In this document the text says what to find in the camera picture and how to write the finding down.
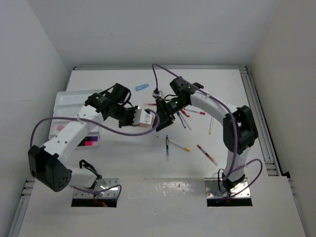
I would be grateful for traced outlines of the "purple black highlighter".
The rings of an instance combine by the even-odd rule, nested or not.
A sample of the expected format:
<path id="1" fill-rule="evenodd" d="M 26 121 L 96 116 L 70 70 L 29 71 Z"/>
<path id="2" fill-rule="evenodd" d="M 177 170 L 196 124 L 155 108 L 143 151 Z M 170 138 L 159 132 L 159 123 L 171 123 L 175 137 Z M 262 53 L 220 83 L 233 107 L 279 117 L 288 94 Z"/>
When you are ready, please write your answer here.
<path id="1" fill-rule="evenodd" d="M 98 136 L 87 136 L 84 138 L 84 141 L 98 141 L 99 137 Z"/>

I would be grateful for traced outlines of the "pink black highlighter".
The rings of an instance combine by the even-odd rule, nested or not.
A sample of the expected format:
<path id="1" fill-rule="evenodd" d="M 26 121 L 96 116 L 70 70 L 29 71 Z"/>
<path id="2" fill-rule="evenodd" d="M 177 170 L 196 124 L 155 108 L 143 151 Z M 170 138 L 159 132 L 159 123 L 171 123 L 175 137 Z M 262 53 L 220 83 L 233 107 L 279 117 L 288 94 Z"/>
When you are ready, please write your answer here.
<path id="1" fill-rule="evenodd" d="M 87 147 L 87 146 L 93 146 L 93 141 L 81 141 L 78 144 L 78 147 Z"/>

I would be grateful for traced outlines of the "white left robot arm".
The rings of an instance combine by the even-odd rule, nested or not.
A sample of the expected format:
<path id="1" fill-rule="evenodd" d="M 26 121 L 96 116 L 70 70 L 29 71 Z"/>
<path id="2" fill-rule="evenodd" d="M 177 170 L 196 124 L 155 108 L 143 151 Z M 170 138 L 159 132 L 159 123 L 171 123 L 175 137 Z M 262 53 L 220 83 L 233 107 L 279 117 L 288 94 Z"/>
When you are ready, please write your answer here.
<path id="1" fill-rule="evenodd" d="M 130 90 L 118 83 L 108 90 L 90 95 L 75 119 L 57 135 L 39 147 L 30 147 L 28 159 L 31 175 L 54 192 L 66 186 L 93 189 L 102 175 L 83 160 L 78 168 L 67 168 L 67 160 L 90 131 L 108 117 L 118 120 L 120 127 L 133 126 L 137 107 L 125 107 L 130 97 Z"/>

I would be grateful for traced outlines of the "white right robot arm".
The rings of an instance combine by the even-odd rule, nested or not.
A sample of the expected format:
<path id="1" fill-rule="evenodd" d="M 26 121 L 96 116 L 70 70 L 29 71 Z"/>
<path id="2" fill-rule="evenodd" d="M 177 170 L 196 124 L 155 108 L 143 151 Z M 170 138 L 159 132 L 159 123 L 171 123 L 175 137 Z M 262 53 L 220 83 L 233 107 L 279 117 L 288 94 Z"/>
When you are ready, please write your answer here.
<path id="1" fill-rule="evenodd" d="M 248 106 L 237 107 L 221 102 L 197 82 L 190 84 L 183 78 L 175 78 L 169 85 L 175 94 L 170 101 L 163 98 L 159 89 L 153 91 L 159 116 L 154 121 L 156 130 L 160 131 L 172 125 L 175 121 L 174 115 L 187 106 L 197 107 L 217 120 L 223 127 L 223 142 L 228 149 L 222 185 L 230 191 L 244 180 L 246 159 L 258 138 L 251 109 Z"/>

